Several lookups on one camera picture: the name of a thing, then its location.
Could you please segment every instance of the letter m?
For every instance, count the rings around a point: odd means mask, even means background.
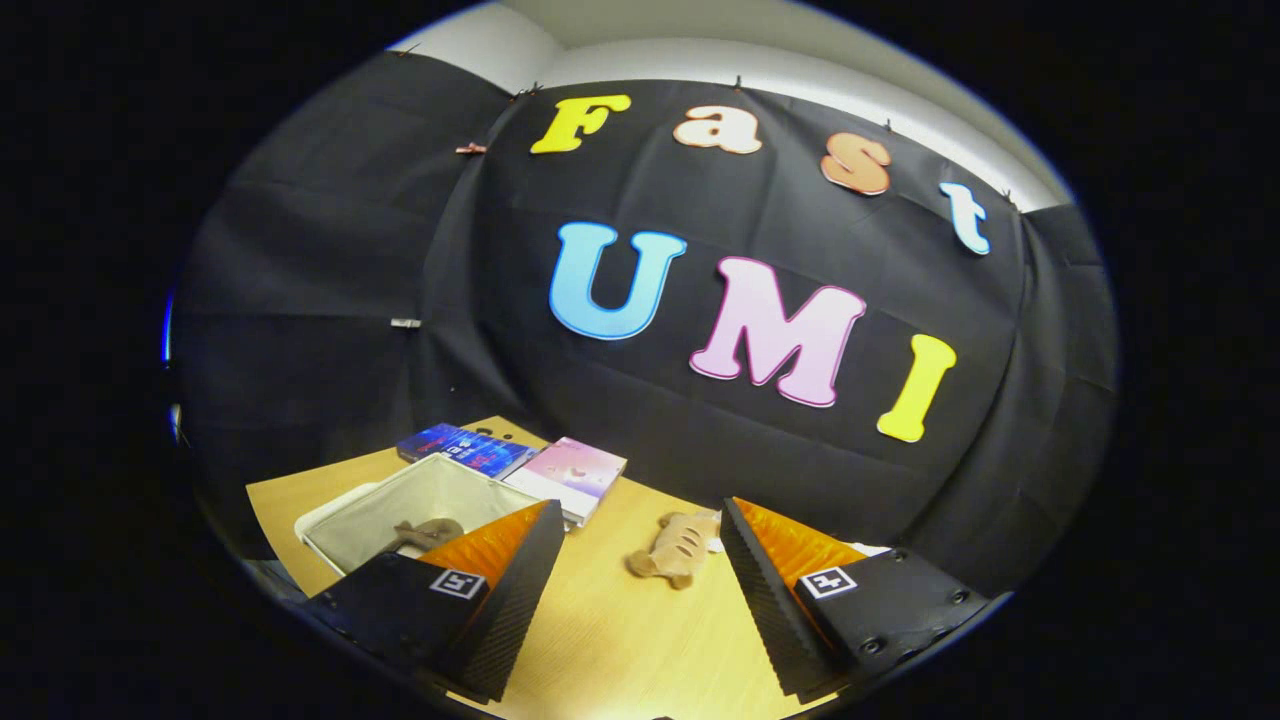
[[[773,268],[748,258],[724,258],[718,268],[724,301],[707,347],[694,352],[689,365],[731,380],[741,373],[733,355],[745,338],[753,384],[769,382],[795,355],[792,370],[778,379],[778,392],[803,405],[835,405],[840,357],[854,322],[867,311],[863,299],[840,287],[820,287],[787,319]]]

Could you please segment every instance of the plush toy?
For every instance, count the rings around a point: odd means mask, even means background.
[[[687,588],[694,584],[694,574],[707,560],[707,552],[719,552],[722,547],[719,512],[667,512],[658,524],[663,529],[653,542],[653,551],[637,550],[628,555],[627,569],[641,578],[667,578],[676,589]]]
[[[381,552],[396,552],[402,544],[412,544],[419,550],[434,550],[453,538],[462,537],[462,525],[452,518],[438,518],[428,520],[419,527],[412,527],[408,521],[396,525],[396,539],[393,539]]]

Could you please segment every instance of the white wall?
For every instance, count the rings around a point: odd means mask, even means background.
[[[1073,199],[1048,169],[1030,167],[1038,154],[1002,119],[988,111],[983,124],[1005,131],[979,131],[938,104],[873,74],[828,60],[774,47],[709,38],[646,38],[604,42],[564,49],[540,26],[507,8],[489,4],[445,18],[392,46],[438,58],[474,72],[503,90],[516,92],[535,81],[544,87],[609,79],[685,79],[742,85],[809,100],[883,124],[931,150],[950,158],[996,190],[1011,191],[1023,211],[1037,210]],[[884,55],[881,47],[879,55]],[[900,54],[897,61],[914,63],[933,76],[938,73],[914,58]],[[974,118],[978,105],[966,114]]]
[[[444,60],[512,95],[531,87],[543,69],[564,51],[532,20],[495,3],[444,18],[388,50]]]

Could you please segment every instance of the white basket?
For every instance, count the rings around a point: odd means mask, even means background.
[[[429,455],[298,518],[293,533],[346,577],[396,539],[396,524],[452,518],[470,533],[540,502],[444,455]]]

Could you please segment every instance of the tabletop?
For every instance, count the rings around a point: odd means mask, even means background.
[[[502,418],[463,428],[547,445]],[[404,466],[387,448],[247,487],[268,541],[307,597],[339,578],[297,539],[293,523]],[[832,700],[801,705],[782,694],[723,553],[709,556],[694,584],[680,591],[627,571],[625,557],[652,546],[658,518],[698,510],[618,478],[586,527],[566,534],[502,702],[449,697],[508,720],[773,720]]]

